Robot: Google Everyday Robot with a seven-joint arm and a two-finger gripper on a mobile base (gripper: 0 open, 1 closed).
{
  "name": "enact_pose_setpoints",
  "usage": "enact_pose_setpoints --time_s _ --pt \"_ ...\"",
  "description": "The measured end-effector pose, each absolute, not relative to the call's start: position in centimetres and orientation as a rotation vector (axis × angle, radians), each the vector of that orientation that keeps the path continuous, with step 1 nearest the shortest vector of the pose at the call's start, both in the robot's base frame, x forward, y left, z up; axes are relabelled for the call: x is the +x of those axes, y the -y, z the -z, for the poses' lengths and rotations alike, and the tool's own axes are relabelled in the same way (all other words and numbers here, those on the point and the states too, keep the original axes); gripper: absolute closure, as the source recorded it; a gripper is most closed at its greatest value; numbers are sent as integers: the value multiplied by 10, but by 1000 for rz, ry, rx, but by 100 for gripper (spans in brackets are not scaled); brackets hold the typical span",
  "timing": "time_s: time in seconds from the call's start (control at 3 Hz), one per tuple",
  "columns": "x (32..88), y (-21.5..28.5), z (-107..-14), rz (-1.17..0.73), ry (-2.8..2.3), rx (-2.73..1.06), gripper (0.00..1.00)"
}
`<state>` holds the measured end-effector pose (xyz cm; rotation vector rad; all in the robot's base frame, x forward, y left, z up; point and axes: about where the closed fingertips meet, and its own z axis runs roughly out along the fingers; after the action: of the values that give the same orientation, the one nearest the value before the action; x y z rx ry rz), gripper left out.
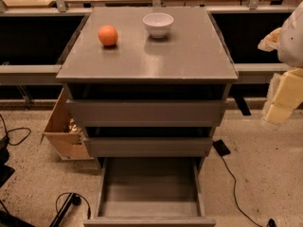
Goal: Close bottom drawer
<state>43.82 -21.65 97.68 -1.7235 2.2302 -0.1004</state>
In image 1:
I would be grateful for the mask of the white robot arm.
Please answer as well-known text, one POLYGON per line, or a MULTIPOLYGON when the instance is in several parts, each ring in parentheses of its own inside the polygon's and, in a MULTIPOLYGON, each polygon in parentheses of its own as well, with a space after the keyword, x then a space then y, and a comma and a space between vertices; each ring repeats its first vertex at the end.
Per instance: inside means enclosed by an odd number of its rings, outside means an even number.
POLYGON ((290 66, 282 75, 273 75, 263 107, 262 124, 274 129, 286 122, 303 102, 303 2, 282 27, 259 42, 258 49, 275 50, 278 59, 290 66))

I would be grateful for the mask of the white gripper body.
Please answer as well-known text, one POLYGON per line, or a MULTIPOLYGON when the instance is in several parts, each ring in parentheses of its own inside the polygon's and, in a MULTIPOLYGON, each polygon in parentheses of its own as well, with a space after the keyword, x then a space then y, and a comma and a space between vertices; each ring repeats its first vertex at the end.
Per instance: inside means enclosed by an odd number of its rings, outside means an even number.
POLYGON ((272 105, 282 110, 294 110, 303 102, 303 69, 274 74, 272 105))

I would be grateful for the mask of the yellowish foam gripper finger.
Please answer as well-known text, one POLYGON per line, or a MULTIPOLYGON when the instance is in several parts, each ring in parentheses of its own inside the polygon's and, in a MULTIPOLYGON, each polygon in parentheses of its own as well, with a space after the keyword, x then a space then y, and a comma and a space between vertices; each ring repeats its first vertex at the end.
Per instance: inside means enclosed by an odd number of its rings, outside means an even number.
POLYGON ((269 123, 279 125, 287 121, 292 113, 292 109, 269 105, 265 108, 264 120, 269 123))

